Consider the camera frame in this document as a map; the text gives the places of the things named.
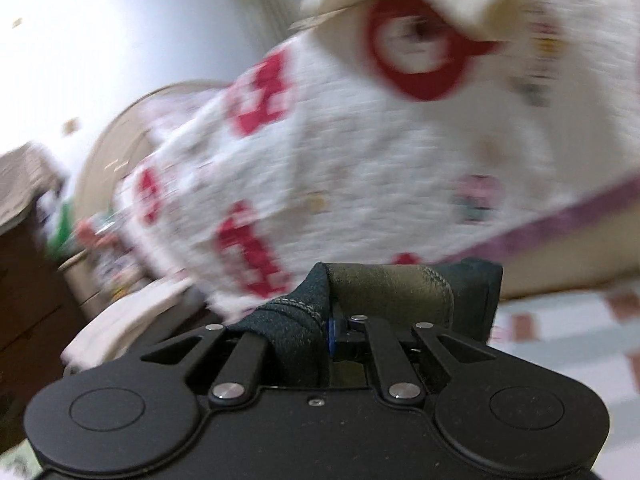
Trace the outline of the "dark denim jeans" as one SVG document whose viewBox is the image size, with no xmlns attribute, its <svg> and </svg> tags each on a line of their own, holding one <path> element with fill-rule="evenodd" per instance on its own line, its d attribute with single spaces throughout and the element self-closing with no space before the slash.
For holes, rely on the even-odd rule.
<svg viewBox="0 0 640 480">
<path fill-rule="evenodd" d="M 324 387 L 335 310 L 382 318 L 395 330 L 430 322 L 485 342 L 502 277 L 500 264 L 475 258 L 437 266 L 319 262 L 296 289 L 267 301 L 230 330 L 268 341 L 267 376 L 278 385 Z"/>
</svg>

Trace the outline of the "dark grey folded garment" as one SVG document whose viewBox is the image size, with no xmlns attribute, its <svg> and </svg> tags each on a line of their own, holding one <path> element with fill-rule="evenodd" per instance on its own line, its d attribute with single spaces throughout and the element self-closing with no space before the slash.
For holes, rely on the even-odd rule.
<svg viewBox="0 0 640 480">
<path fill-rule="evenodd" d="M 221 324 L 222 317 L 207 307 L 206 297 L 195 286 L 189 287 L 178 302 L 160 314 L 134 340 L 128 352 L 137 351 L 207 324 Z"/>
</svg>

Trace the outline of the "grey bunny plush toy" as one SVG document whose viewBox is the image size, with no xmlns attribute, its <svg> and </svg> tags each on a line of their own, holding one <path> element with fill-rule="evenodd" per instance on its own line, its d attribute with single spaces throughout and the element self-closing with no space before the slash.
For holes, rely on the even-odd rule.
<svg viewBox="0 0 640 480">
<path fill-rule="evenodd" d="M 94 214 L 78 220 L 74 234 L 91 263 L 93 281 L 114 302 L 149 284 L 143 264 L 120 236 L 116 214 Z"/>
</svg>

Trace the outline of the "white quilt with red bears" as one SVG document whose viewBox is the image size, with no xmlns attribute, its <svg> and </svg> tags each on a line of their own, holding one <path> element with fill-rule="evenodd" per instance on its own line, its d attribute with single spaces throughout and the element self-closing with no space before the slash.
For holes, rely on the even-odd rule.
<svg viewBox="0 0 640 480">
<path fill-rule="evenodd" d="M 639 0 L 324 0 L 119 183 L 237 318 L 317 262 L 506 261 L 639 196 Z"/>
</svg>

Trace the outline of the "beige curved headboard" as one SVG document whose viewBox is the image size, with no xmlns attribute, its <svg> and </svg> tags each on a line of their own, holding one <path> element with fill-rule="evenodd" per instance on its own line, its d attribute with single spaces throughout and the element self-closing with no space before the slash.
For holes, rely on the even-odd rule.
<svg viewBox="0 0 640 480">
<path fill-rule="evenodd" d="M 190 93 L 224 87 L 227 87 L 224 82 L 211 80 L 168 84 L 142 96 L 119 113 L 93 143 L 77 177 L 73 199 L 75 219 L 107 211 L 118 182 L 153 151 L 146 137 L 149 128 L 140 116 L 143 104 L 153 98 L 180 98 Z"/>
</svg>

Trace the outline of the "green plastic bag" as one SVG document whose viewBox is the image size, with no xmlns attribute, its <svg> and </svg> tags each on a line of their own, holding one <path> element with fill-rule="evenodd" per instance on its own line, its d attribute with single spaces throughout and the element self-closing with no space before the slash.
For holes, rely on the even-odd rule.
<svg viewBox="0 0 640 480">
<path fill-rule="evenodd" d="M 47 251 L 55 261 L 66 260 L 75 253 L 74 214 L 71 202 L 60 203 L 51 222 Z"/>
</svg>

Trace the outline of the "brown wooden drawer cabinet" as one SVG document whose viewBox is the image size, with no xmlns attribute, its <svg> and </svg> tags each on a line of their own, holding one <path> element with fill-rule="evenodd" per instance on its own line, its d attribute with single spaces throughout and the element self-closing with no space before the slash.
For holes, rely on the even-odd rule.
<svg viewBox="0 0 640 480">
<path fill-rule="evenodd" d="M 1 230 L 1 448 L 24 439 L 30 399 L 62 377 L 60 354 L 85 325 L 48 258 L 34 204 Z"/>
</svg>

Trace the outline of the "geometric patterned table cloth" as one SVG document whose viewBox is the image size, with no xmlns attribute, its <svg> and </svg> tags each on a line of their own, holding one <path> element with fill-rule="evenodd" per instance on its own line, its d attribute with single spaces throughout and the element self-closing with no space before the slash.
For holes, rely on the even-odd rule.
<svg viewBox="0 0 640 480">
<path fill-rule="evenodd" d="M 11 231 L 47 192 L 60 192 L 65 178 L 43 148 L 26 143 L 1 156 L 1 234 Z"/>
</svg>

